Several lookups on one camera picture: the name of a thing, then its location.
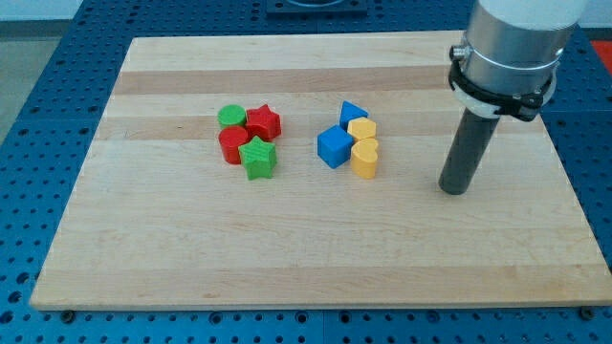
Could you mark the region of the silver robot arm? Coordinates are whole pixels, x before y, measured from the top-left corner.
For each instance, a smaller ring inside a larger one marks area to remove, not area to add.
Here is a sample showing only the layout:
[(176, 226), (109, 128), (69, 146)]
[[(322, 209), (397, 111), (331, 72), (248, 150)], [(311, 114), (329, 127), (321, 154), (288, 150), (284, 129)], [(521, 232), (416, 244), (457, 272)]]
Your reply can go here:
[(557, 86), (557, 67), (586, 0), (477, 0), (449, 49), (448, 83), (477, 121), (533, 120)]

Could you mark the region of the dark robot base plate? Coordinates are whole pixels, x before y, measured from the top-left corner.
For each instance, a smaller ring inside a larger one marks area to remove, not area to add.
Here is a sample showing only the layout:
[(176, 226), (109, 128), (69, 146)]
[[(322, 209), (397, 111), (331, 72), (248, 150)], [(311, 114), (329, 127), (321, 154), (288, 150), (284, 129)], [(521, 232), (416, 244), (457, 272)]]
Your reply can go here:
[(266, 0), (266, 14), (272, 17), (319, 14), (367, 14), (366, 0)]

